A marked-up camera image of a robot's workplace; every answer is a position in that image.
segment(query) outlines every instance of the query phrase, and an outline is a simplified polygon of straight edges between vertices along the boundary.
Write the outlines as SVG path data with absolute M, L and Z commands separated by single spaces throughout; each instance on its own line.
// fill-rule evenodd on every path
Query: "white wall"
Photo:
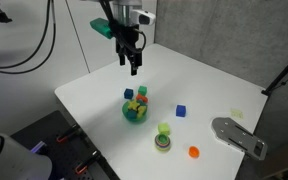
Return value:
M 142 1 L 144 10 L 156 14 L 157 0 Z M 90 21 L 96 18 L 101 17 L 107 19 L 101 5 L 98 2 L 80 0 L 69 0 L 68 3 L 90 71 L 117 61 L 118 56 L 115 53 L 115 39 L 106 39 L 90 26 Z M 143 30 L 147 36 L 147 46 L 153 44 L 155 24 L 152 26 L 141 26 L 140 29 Z M 142 37 L 140 37 L 138 41 L 138 46 L 142 46 L 141 40 Z M 143 52 L 143 63 L 145 63 L 145 51 Z
M 0 65 L 18 62 L 37 46 L 44 28 L 47 0 L 5 0 L 1 8 L 13 19 L 0 23 Z M 87 74 L 65 1 L 56 0 L 57 40 L 49 61 L 25 75 L 0 74 L 0 132 L 13 133 L 57 109 L 54 89 Z M 52 25 L 40 52 L 24 70 L 39 64 L 51 44 Z

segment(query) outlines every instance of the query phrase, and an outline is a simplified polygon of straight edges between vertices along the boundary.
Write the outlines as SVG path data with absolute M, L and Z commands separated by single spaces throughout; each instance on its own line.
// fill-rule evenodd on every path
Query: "white table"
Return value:
M 211 130 L 215 117 L 243 112 L 239 124 L 253 132 L 267 97 L 262 88 L 207 66 L 160 45 L 143 53 L 143 67 L 130 76 L 129 64 L 110 64 L 56 89 L 55 93 L 77 123 L 123 180 L 232 180 L 244 153 L 218 141 Z M 132 124 L 122 115 L 125 88 L 148 87 L 148 119 Z M 175 116 L 177 104 L 187 116 Z M 157 125 L 171 127 L 172 148 L 154 147 Z M 189 146 L 200 157 L 188 155 Z

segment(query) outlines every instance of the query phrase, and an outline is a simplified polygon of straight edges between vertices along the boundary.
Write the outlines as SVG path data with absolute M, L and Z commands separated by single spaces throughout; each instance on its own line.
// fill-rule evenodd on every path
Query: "orange cap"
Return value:
M 191 146 L 190 149 L 188 150 L 188 154 L 192 158 L 198 158 L 198 156 L 200 156 L 200 151 L 197 149 L 197 147 Z

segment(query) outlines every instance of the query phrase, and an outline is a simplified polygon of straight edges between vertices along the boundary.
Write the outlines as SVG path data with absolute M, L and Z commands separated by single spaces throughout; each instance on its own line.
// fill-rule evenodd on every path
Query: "light green object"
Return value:
M 171 134 L 170 126 L 167 123 L 159 123 L 158 132 L 161 134 L 170 135 Z
M 147 106 L 146 106 L 146 110 L 143 113 L 143 116 L 140 118 L 135 118 L 135 119 L 131 119 L 127 116 L 128 106 L 129 106 L 129 101 L 125 102 L 123 107 L 122 107 L 122 112 L 123 112 L 123 114 L 127 120 L 129 120 L 130 122 L 134 122 L 134 123 L 140 123 L 140 122 L 143 122 L 145 120 L 146 112 L 147 112 Z
M 91 27 L 105 36 L 107 39 L 111 39 L 112 36 L 112 31 L 111 28 L 108 26 L 108 21 L 102 18 L 97 18 L 94 19 L 93 21 L 90 22 Z
M 140 86 L 140 88 L 138 88 L 138 93 L 141 94 L 142 96 L 146 96 L 146 94 L 147 94 L 147 87 L 145 87 L 145 86 Z
M 238 109 L 231 109 L 231 116 L 239 118 L 239 119 L 243 119 L 244 118 L 243 112 L 238 110 Z

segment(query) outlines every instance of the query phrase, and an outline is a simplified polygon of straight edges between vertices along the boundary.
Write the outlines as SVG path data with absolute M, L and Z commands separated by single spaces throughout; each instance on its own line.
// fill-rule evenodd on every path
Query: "metal plate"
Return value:
M 264 160 L 267 144 L 231 118 L 215 118 L 212 128 L 216 136 L 257 160 Z

